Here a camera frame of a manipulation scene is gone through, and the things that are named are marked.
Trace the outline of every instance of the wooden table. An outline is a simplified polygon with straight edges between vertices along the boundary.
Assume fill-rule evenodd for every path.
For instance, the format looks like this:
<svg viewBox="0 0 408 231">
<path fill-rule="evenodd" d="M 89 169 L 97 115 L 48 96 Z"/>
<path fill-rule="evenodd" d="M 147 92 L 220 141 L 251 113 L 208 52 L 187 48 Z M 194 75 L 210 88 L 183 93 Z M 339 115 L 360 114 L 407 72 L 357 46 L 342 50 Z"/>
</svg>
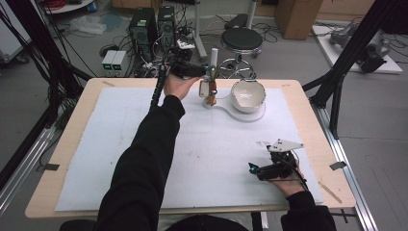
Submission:
<svg viewBox="0 0 408 231">
<path fill-rule="evenodd" d="M 294 124 L 300 138 L 305 144 L 306 153 L 312 169 L 319 182 L 323 194 L 323 204 L 329 208 L 352 208 L 355 199 L 341 170 L 332 170 L 329 166 L 336 163 L 332 149 L 320 128 L 319 122 L 309 104 L 309 101 L 295 80 L 262 80 L 258 79 L 266 89 L 281 89 L 285 95 L 288 107 L 293 116 Z M 217 80 L 219 88 L 231 88 L 237 80 Z M 154 88 L 155 79 L 109 79 L 98 78 L 88 81 L 85 90 L 75 107 L 63 135 L 54 151 L 50 164 L 60 165 L 57 171 L 46 170 L 38 183 L 30 203 L 26 209 L 28 218 L 63 218 L 96 216 L 95 211 L 85 212 L 55 212 L 54 208 L 64 185 L 64 178 L 70 160 L 80 142 L 87 126 L 99 93 L 103 88 Z M 271 210 L 285 210 L 286 205 L 270 207 Z M 205 208 L 189 209 L 189 213 L 210 212 L 242 212 L 259 211 L 256 206 L 245 208 Z M 162 214 L 186 213 L 186 211 L 162 210 Z"/>
</svg>

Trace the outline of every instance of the left hand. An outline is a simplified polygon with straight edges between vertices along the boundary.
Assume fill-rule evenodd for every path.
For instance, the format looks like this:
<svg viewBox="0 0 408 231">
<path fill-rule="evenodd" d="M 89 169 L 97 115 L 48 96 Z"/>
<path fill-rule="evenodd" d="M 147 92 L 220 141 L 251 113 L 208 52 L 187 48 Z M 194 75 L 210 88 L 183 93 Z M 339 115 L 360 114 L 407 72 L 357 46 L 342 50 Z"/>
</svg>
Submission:
<svg viewBox="0 0 408 231">
<path fill-rule="evenodd" d="M 170 72 L 165 82 L 165 95 L 174 95 L 182 100 L 189 93 L 191 86 L 199 79 L 200 77 L 194 77 L 184 80 Z"/>
</svg>

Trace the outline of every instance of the equipment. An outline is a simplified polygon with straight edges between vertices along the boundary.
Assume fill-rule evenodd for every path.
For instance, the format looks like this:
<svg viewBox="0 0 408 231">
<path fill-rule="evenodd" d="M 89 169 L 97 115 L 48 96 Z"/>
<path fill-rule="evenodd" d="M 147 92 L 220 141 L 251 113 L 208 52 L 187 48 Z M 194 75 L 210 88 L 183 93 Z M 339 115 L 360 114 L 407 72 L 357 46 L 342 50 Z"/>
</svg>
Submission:
<svg viewBox="0 0 408 231">
<path fill-rule="evenodd" d="M 154 61 L 154 43 L 158 38 L 154 9 L 136 8 L 128 30 L 137 56 L 147 62 Z"/>
<path fill-rule="evenodd" d="M 246 20 L 248 18 L 248 15 L 246 13 L 240 13 L 237 16 L 235 16 L 233 19 L 229 20 L 227 23 L 224 25 L 224 29 L 228 30 L 231 28 L 241 28 L 246 25 Z"/>
<path fill-rule="evenodd" d="M 342 48 L 345 48 L 359 25 L 359 23 L 350 23 L 341 31 L 333 32 L 330 36 L 330 44 L 339 44 Z M 381 38 L 380 33 L 377 32 L 363 53 L 358 57 L 356 64 L 359 65 L 364 72 L 372 73 L 387 62 L 384 61 L 383 58 L 390 50 L 390 42 L 387 39 Z"/>
<path fill-rule="evenodd" d="M 157 78 L 156 88 L 150 102 L 149 112 L 157 107 L 163 86 L 170 71 L 173 71 L 176 76 L 183 79 L 205 75 L 208 69 L 207 66 L 188 64 L 186 62 L 191 59 L 191 56 L 192 52 L 189 49 L 172 47 L 167 50 L 159 67 L 159 77 Z"/>
<path fill-rule="evenodd" d="M 106 56 L 102 61 L 102 66 L 105 69 L 106 77 L 111 77 L 113 74 L 112 62 L 114 61 L 115 55 L 116 51 L 110 50 L 108 53 L 106 53 Z"/>
<path fill-rule="evenodd" d="M 129 57 L 126 51 L 108 51 L 102 61 L 106 77 L 125 77 L 130 67 Z"/>
<path fill-rule="evenodd" d="M 126 72 L 130 67 L 129 57 L 126 51 L 116 51 L 115 58 L 112 61 L 114 77 L 126 77 Z"/>
<path fill-rule="evenodd" d="M 284 179 L 293 171 L 297 172 L 297 163 L 293 156 L 292 150 L 303 147 L 302 143 L 291 141 L 278 140 L 273 145 L 268 145 L 267 149 L 270 153 L 270 159 L 273 164 L 266 167 L 258 167 L 249 163 L 249 172 L 256 175 L 259 180 L 267 181 L 273 178 Z"/>
<path fill-rule="evenodd" d="M 159 8 L 157 25 L 159 27 L 162 50 L 166 51 L 176 44 L 174 7 L 162 6 Z"/>
</svg>

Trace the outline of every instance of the computer tower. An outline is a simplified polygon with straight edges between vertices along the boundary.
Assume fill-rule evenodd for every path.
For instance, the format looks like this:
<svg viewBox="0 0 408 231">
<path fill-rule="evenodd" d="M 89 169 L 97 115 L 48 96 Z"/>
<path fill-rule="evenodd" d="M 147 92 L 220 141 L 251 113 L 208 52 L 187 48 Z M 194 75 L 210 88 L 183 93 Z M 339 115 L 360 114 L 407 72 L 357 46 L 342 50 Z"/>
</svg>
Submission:
<svg viewBox="0 0 408 231">
<path fill-rule="evenodd" d="M 157 24 L 153 8 L 136 8 L 129 24 L 129 33 L 134 45 L 145 61 L 154 61 L 154 42 L 158 38 Z"/>
<path fill-rule="evenodd" d="M 157 25 L 159 28 L 160 44 L 164 51 L 176 44 L 174 7 L 162 6 L 159 8 Z"/>
</svg>

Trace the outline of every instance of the right hand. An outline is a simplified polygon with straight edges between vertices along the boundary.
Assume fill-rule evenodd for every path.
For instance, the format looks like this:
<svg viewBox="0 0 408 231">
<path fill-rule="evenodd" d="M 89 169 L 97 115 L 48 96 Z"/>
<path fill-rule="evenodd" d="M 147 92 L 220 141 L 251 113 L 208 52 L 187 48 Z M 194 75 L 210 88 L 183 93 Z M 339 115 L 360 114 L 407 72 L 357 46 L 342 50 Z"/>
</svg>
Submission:
<svg viewBox="0 0 408 231">
<path fill-rule="evenodd" d="M 303 178 L 304 176 L 302 172 L 300 171 L 300 168 L 298 167 L 299 164 L 297 161 L 296 163 L 297 163 L 297 170 L 299 171 L 300 175 Z M 272 185 L 276 186 L 282 192 L 282 194 L 285 195 L 285 197 L 291 196 L 295 193 L 305 191 L 299 178 L 294 172 L 292 172 L 291 175 L 289 175 L 288 177 L 284 179 L 273 178 L 273 179 L 269 179 L 268 181 Z"/>
<path fill-rule="evenodd" d="M 200 77 L 194 77 L 184 80 L 170 72 L 165 82 L 165 95 L 174 95 L 182 100 L 189 93 L 192 84 L 199 79 Z"/>
</svg>

